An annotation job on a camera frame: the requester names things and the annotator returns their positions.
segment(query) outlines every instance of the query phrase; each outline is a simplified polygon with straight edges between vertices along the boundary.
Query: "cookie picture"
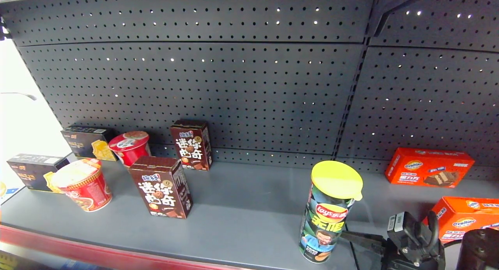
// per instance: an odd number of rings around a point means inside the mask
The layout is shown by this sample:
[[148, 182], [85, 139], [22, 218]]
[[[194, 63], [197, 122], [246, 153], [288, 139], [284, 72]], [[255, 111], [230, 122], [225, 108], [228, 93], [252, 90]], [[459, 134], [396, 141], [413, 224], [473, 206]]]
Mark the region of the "cookie picture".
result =
[[156, 197], [157, 199], [162, 199], [165, 196], [165, 194], [161, 191], [156, 191], [153, 193], [153, 196]]

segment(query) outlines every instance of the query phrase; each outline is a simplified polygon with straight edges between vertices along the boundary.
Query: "pegboard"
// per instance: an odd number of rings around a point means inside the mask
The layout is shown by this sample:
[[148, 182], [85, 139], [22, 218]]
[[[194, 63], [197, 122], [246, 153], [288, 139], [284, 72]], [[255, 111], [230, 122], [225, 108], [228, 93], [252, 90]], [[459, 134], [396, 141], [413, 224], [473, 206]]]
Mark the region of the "pegboard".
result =
[[63, 127], [143, 129], [180, 118], [213, 147], [332, 154], [361, 44], [82, 43], [21, 47]]
[[499, 51], [499, 0], [419, 0], [389, 15], [371, 45]]
[[2, 4], [17, 46], [102, 41], [364, 40], [372, 0], [23, 0]]
[[[149, 144], [153, 156], [177, 158], [173, 145]], [[215, 162], [230, 162], [277, 167], [312, 169], [320, 161], [331, 160], [330, 155], [287, 153], [260, 150], [214, 148]]]
[[499, 54], [368, 48], [338, 157], [390, 160], [397, 147], [499, 160]]

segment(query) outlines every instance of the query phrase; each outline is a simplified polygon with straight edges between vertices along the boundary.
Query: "chocolate cookie box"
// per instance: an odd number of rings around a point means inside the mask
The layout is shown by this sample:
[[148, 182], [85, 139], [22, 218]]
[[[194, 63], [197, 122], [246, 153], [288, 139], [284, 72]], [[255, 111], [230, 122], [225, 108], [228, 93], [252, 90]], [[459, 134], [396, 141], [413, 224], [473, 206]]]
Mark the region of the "chocolate cookie box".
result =
[[27, 188], [39, 191], [60, 192], [48, 184], [50, 175], [69, 164], [66, 157], [42, 156], [34, 154], [18, 154], [7, 163], [19, 176]]
[[108, 148], [109, 141], [115, 137], [113, 129], [70, 126], [61, 133], [77, 157], [117, 160]]
[[193, 202], [180, 160], [142, 156], [128, 171], [151, 215], [187, 218]]
[[182, 166], [209, 171], [212, 165], [212, 147], [208, 123], [194, 120], [178, 120], [170, 127], [177, 155]]

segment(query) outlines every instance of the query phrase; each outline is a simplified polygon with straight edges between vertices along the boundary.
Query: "black snack box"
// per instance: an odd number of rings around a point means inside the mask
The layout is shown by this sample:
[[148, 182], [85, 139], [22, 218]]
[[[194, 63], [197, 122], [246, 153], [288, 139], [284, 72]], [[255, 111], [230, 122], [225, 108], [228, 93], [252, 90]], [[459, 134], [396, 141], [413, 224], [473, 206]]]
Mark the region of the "black snack box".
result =
[[18, 154], [7, 163], [27, 188], [32, 190], [62, 193], [51, 185], [51, 175], [69, 164], [66, 157]]
[[116, 161], [108, 147], [109, 141], [116, 136], [113, 129], [70, 126], [61, 133], [77, 157]]

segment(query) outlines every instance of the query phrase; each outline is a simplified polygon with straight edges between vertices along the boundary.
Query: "brown snack box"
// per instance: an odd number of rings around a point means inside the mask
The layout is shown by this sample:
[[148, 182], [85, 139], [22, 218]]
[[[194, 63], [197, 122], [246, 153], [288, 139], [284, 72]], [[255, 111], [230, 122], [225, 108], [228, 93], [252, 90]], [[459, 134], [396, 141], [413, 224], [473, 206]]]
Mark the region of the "brown snack box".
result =
[[180, 160], [142, 156], [128, 171], [151, 215], [187, 218], [193, 202]]
[[178, 120], [170, 127], [170, 131], [182, 166], [209, 171], [212, 165], [212, 147], [208, 134], [208, 123]]

